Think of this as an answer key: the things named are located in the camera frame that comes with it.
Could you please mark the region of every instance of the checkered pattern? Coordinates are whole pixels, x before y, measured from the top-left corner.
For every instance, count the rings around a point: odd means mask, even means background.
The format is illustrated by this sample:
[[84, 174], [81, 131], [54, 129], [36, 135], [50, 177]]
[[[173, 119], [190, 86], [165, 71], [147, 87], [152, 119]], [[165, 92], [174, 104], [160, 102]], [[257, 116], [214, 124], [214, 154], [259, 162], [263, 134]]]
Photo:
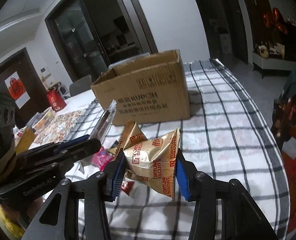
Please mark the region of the checkered pattern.
[[[180, 148], [188, 161], [214, 179], [241, 181], [257, 202], [279, 239], [285, 239], [290, 198], [285, 169], [275, 140], [254, 101], [224, 68], [209, 61], [185, 64], [191, 118], [176, 122], [140, 125], [147, 138], [159, 137], [176, 127], [182, 131]], [[103, 110], [95, 100], [80, 118], [68, 139], [89, 134]], [[109, 147], [120, 138], [123, 127], [111, 126], [104, 141]], [[73, 181], [85, 179], [98, 169], [79, 163], [67, 173]], [[80, 238], [85, 238], [83, 201], [80, 201]], [[217, 202], [216, 238], [221, 235], [221, 201]], [[106, 203], [113, 239], [187, 239], [194, 203], [158, 194], [135, 183], [131, 196], [124, 192]]]

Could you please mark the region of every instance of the red gift bag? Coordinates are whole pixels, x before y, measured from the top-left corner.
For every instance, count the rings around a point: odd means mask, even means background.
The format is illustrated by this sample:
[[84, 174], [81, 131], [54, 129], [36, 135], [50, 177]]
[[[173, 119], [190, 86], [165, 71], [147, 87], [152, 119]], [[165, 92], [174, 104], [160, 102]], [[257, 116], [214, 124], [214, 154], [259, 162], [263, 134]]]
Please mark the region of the red gift bag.
[[50, 106], [55, 112], [58, 112], [66, 107], [66, 102], [56, 90], [50, 90], [47, 94]]

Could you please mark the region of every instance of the silver bolt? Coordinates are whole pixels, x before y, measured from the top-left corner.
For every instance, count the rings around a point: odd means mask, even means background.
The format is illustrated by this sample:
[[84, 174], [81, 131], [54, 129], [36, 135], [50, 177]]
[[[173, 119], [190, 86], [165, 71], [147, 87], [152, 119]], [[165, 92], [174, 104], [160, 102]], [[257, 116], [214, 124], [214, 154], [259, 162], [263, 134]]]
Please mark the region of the silver bolt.
[[232, 179], [232, 180], [231, 180], [231, 184], [233, 184], [233, 185], [238, 185], [238, 181], [237, 181], [237, 179]]
[[203, 178], [203, 177], [205, 177], [205, 175], [206, 175], [206, 173], [204, 173], [204, 172], [202, 172], [202, 171], [197, 171], [197, 172], [196, 172], [196, 176], [197, 176], [198, 178]]
[[95, 173], [97, 178], [102, 178], [103, 176], [105, 176], [105, 173], [103, 171], [98, 171]]
[[65, 179], [62, 179], [60, 183], [61, 185], [67, 185], [69, 182], [70, 182], [70, 179], [65, 178]]

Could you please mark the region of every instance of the red door poster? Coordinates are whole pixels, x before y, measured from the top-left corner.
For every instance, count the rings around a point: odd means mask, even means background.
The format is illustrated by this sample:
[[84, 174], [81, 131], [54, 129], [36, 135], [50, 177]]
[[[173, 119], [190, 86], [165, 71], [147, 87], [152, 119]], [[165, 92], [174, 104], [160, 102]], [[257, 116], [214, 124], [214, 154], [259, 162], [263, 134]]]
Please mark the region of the red door poster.
[[30, 96], [28, 95], [25, 86], [19, 78], [18, 73], [13, 73], [4, 82], [7, 85], [10, 95], [14, 100], [16, 100], [18, 108], [22, 108], [23, 105], [29, 101]]

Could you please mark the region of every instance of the gold foil wrapper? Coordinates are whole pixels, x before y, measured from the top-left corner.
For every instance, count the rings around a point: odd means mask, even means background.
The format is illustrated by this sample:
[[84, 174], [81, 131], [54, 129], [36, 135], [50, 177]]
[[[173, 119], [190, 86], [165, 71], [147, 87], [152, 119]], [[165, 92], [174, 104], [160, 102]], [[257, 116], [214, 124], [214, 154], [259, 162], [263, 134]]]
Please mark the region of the gold foil wrapper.
[[135, 121], [128, 121], [116, 150], [118, 153], [123, 148], [129, 164], [126, 177], [173, 198], [179, 139], [180, 129], [176, 128], [160, 138], [148, 140]]

